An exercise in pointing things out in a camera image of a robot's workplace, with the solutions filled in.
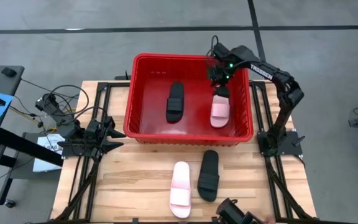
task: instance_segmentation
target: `basket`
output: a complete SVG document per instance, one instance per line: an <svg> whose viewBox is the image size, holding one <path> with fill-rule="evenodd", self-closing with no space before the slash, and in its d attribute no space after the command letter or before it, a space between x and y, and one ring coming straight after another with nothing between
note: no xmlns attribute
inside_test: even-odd
<svg viewBox="0 0 358 224"><path fill-rule="evenodd" d="M254 134L247 70L238 70L227 85L230 118L225 127L211 126L213 99L205 55L139 54L134 59L124 132L140 143L234 146ZM183 117L165 119L173 82L185 87Z"/></svg>

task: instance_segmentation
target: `black slide sandal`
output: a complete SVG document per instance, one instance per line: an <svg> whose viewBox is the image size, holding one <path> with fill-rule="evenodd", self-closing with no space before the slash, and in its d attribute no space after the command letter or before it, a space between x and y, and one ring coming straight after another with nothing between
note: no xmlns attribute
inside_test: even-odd
<svg viewBox="0 0 358 224"><path fill-rule="evenodd" d="M198 177L197 190L200 197L207 202L213 202L218 194L218 153L208 150L204 153L201 164L200 176Z"/></svg>
<svg viewBox="0 0 358 224"><path fill-rule="evenodd" d="M171 86L169 98L167 99L166 117L168 122L178 122L183 116L185 102L185 88L180 82L175 82Z"/></svg>

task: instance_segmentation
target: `gray concrete floor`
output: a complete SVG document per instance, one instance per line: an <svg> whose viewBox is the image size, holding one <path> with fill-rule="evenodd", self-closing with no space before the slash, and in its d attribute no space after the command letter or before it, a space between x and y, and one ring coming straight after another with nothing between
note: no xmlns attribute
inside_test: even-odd
<svg viewBox="0 0 358 224"><path fill-rule="evenodd" d="M358 1L258 0L260 26L358 25ZM0 29L251 25L246 0L0 0ZM0 65L23 65L23 78L47 88L112 80L131 72L141 52L205 54L213 34L228 47L257 52L252 31L0 35ZM290 72L305 92L293 112L318 216L358 223L358 30L262 31L267 61ZM76 90L62 90L76 94ZM44 93L22 82L16 93L32 111ZM17 100L13 105L20 107ZM2 126L17 134L40 131L8 112ZM0 175L6 169L0 167ZM58 180L15 180L0 207L0 223L47 219Z"/></svg>

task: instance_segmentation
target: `wooden table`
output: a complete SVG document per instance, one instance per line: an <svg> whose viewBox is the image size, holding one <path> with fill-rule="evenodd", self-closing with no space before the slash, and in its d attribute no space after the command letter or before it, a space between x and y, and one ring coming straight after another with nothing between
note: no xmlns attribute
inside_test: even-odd
<svg viewBox="0 0 358 224"><path fill-rule="evenodd" d="M89 106L94 104L98 82L101 81L84 81L82 84L82 88L89 95ZM267 83L266 86L272 116L275 119L280 110L275 87L271 83ZM108 108L108 114L114 118L117 124L116 129L122 133L128 91L128 87L112 88ZM258 95L262 116L265 118L262 94ZM100 106L103 105L103 99L104 96L101 97ZM85 103L85 95L81 93L77 108L83 108ZM211 217L216 216L217 206L227 197L238 199L237 206L244 213L250 211L260 218L272 216L272 200L265 162L259 154L256 141L258 125L253 101L251 105L254 137L249 142L238 144L235 147L144 145L138 144L135 139L118 139L125 145L106 154L99 167L91 221L131 222L134 217L139 218L140 222L180 221L172 215L169 209L172 171L174 164L178 161L186 161L191 169L191 214L186 221L210 221ZM88 125L91 114L92 110L89 110L79 117L82 127ZM264 126L268 127L267 121L264 121ZM287 128L293 128L291 119L287 123ZM203 153L208 149L219 153L220 181L218 197L213 203L202 200L196 188ZM308 180L302 163L293 156L282 156L282 161L288 190L307 213L315 216ZM67 206L76 162L77 158L75 157L64 162L52 218L59 215ZM282 195L278 189L277 192L281 214L284 217ZM80 218L85 216L87 196L88 193L85 192Z"/></svg>

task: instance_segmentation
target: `white paper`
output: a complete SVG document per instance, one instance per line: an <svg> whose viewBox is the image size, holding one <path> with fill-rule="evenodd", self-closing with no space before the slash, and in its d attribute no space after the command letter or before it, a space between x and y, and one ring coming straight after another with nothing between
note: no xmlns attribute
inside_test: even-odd
<svg viewBox="0 0 358 224"><path fill-rule="evenodd" d="M48 134L47 137L38 137L37 144L43 146L51 151L55 151L56 153L62 154L63 148L57 144L57 142L64 141L65 139L61 137L59 134ZM46 172L50 170L61 169L60 166L56 166L55 164L51 164L49 162L45 162L40 159L34 160L34 166L32 168L33 172Z"/></svg>

